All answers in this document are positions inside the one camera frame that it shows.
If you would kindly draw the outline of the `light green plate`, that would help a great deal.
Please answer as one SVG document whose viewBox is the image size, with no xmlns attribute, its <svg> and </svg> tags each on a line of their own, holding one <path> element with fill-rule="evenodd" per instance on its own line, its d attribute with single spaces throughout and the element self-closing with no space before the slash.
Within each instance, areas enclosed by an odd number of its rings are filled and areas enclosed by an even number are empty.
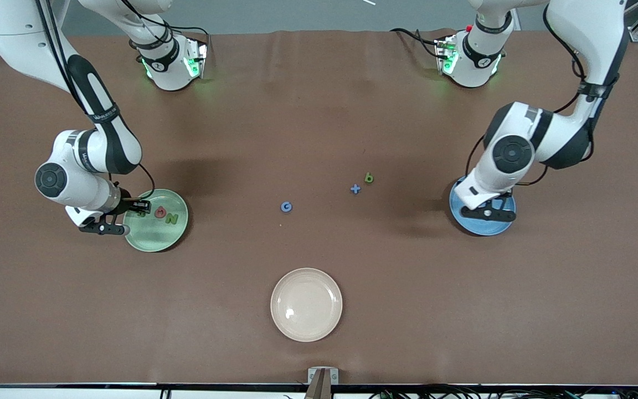
<svg viewBox="0 0 638 399">
<path fill-rule="evenodd" d="M 175 245 L 187 230 L 188 206 L 175 191 L 156 189 L 146 195 L 151 205 L 148 215 L 141 218 L 136 214 L 130 215 L 130 212 L 124 214 L 122 222 L 130 228 L 126 242 L 140 252 L 162 252 Z M 159 206 L 164 207 L 167 213 L 179 214 L 177 225 L 165 224 L 164 219 L 155 217 L 154 212 Z"/>
</svg>

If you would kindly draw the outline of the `blue plate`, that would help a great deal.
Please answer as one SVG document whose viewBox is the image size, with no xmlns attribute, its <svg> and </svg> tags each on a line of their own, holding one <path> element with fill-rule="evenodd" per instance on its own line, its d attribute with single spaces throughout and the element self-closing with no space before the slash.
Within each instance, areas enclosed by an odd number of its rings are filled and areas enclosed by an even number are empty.
<svg viewBox="0 0 638 399">
<path fill-rule="evenodd" d="M 463 182 L 465 177 L 460 177 L 456 182 L 454 182 L 453 186 L 450 189 L 450 212 L 453 216 L 453 219 L 466 231 L 473 233 L 480 237 L 493 237 L 498 235 L 499 233 L 505 232 L 514 222 L 511 223 L 503 223 L 503 222 L 487 222 L 476 219 L 466 219 L 461 216 L 459 213 L 461 207 L 466 206 L 461 199 L 456 195 L 456 187 Z M 478 207 L 483 207 L 485 204 L 491 203 L 491 200 L 482 203 Z M 516 200 L 514 200 L 514 210 L 517 214 Z"/>
</svg>

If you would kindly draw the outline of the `brown table mat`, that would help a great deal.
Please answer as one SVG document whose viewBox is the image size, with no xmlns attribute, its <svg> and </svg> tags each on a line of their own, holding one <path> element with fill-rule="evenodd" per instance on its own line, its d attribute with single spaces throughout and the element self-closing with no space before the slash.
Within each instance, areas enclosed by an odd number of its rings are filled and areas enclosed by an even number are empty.
<svg viewBox="0 0 638 399">
<path fill-rule="evenodd" d="M 125 38 L 73 44 L 191 221 L 161 253 L 79 232 L 34 174 L 58 133 L 90 123 L 0 60 L 0 383 L 294 383 L 333 366 L 342 383 L 638 385 L 638 43 L 592 159 L 516 189 L 496 237 L 458 228 L 450 187 L 497 109 L 574 96 L 547 32 L 512 34 L 479 89 L 396 33 L 218 35 L 177 93 Z M 320 341 L 271 318 L 299 268 L 342 293 Z"/>
</svg>

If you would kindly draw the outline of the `beige plate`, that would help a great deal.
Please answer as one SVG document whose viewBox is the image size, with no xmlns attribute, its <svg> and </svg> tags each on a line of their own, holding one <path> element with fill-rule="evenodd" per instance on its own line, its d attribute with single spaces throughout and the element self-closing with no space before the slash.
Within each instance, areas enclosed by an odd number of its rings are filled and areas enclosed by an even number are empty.
<svg viewBox="0 0 638 399">
<path fill-rule="evenodd" d="M 337 327 L 343 297 L 336 281 L 316 268 L 299 268 L 274 286 L 269 305 L 276 328 L 293 341 L 309 343 L 326 338 Z"/>
</svg>

